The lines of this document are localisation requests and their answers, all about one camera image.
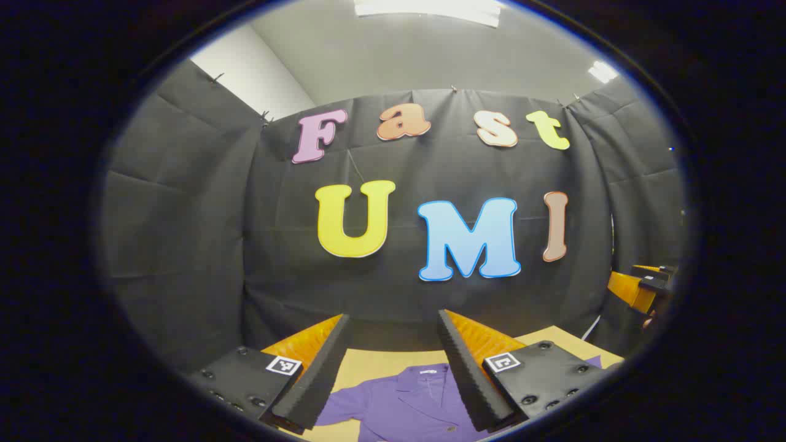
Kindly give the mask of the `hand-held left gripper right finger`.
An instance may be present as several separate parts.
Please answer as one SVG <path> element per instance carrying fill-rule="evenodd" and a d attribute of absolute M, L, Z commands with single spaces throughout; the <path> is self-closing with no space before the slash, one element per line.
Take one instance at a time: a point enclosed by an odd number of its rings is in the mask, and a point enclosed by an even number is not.
<path fill-rule="evenodd" d="M 562 408 L 621 362 L 555 325 L 511 338 L 443 309 L 437 333 L 473 425 L 488 433 Z"/>

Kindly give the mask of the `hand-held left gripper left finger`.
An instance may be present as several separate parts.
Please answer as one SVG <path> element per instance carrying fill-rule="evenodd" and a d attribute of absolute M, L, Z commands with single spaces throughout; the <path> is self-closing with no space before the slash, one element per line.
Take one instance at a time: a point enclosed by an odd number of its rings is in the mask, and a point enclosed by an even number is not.
<path fill-rule="evenodd" d="M 325 408 L 351 328 L 351 317 L 337 314 L 266 349 L 241 345 L 190 374 L 189 381 L 252 425 L 301 435 Z"/>

